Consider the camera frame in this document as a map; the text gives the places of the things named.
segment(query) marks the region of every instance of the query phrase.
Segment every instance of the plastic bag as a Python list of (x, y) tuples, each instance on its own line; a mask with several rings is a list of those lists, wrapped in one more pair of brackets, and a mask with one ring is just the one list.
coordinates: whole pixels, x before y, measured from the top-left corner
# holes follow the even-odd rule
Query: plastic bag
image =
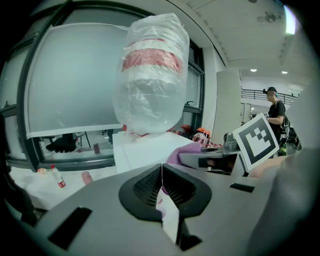
[(186, 101), (189, 36), (174, 13), (134, 22), (118, 67), (113, 107), (128, 131), (171, 129)]

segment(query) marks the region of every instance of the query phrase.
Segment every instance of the ceiling light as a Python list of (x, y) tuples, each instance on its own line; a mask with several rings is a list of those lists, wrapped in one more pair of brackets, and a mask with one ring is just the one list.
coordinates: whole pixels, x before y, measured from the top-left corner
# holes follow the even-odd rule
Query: ceiling light
[(296, 17), (292, 13), (292, 11), (284, 6), (284, 12), (285, 12), (285, 32), (287, 34), (294, 35), (296, 33)]

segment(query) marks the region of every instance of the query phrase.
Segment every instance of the railing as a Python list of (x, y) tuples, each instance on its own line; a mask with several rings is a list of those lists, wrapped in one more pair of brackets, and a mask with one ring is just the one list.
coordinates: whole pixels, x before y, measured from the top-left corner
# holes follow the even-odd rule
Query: railing
[[(288, 94), (278, 93), (279, 99), (282, 100), (284, 104), (291, 105), (297, 97)], [(241, 98), (244, 99), (255, 99), (255, 100), (265, 100), (267, 101), (267, 95), (263, 93), (262, 90), (241, 90)]]

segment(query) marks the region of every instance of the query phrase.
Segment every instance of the black cap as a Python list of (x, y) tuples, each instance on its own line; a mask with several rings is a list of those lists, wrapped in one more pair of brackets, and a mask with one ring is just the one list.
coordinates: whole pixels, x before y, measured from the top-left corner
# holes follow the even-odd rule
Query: black cap
[(272, 91), (272, 92), (275, 92), (275, 93), (277, 92), (276, 88), (274, 88), (274, 87), (269, 87), (267, 91), (266, 91), (266, 89), (263, 89), (263, 93), (264, 94), (267, 94), (269, 91)]

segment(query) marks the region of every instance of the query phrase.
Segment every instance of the black t-shirt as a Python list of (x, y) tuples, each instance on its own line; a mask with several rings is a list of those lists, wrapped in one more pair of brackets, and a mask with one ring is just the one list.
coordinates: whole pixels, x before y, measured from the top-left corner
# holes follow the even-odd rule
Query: black t-shirt
[[(286, 113), (286, 107), (285, 104), (281, 101), (278, 100), (275, 104), (273, 104), (270, 109), (269, 109), (269, 117), (271, 118), (277, 118), (278, 116), (285, 116)], [(273, 123), (269, 123), (269, 125), (271, 126), (271, 129), (273, 130), (273, 133), (276, 137), (277, 140), (280, 139), (280, 125), (279, 124), (273, 124)]]

